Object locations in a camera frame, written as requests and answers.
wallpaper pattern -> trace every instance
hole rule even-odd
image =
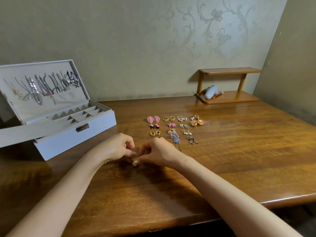
[[[95,100],[192,95],[198,69],[261,69],[286,1],[3,0],[0,64],[73,59]]]

wall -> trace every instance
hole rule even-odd
[[[193,95],[201,68],[261,69],[286,0],[1,3],[0,64],[73,59],[90,97],[111,100]]]
[[[316,125],[316,0],[288,0],[254,95]]]

wooden shelf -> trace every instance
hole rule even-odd
[[[197,93],[197,98],[205,104],[220,104],[233,102],[257,101],[258,98],[244,91],[225,91],[223,95],[216,99],[205,99],[205,93]]]
[[[200,69],[200,72],[206,75],[230,75],[230,74],[260,73],[261,70],[251,68],[251,67],[238,67],[238,68]]]
[[[239,67],[239,68],[220,68],[220,69],[201,69],[200,78],[197,85],[196,96],[205,104],[219,104],[219,103],[233,103],[233,102],[246,102],[246,101],[256,101],[257,97],[250,95],[244,91],[242,88],[245,83],[245,79],[248,73],[260,73],[261,70],[254,69],[251,67]],[[223,95],[217,97],[216,99],[205,99],[205,93],[202,93],[202,86],[204,76],[208,75],[232,75],[241,74],[241,79],[237,91],[226,91]]]

jewelry box lid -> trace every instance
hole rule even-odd
[[[23,125],[90,99],[73,60],[0,66],[0,91]]]

white jewelry box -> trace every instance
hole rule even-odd
[[[33,140],[44,160],[116,125],[114,111],[90,99],[73,60],[0,66],[0,91],[22,124],[0,130],[0,147]]]

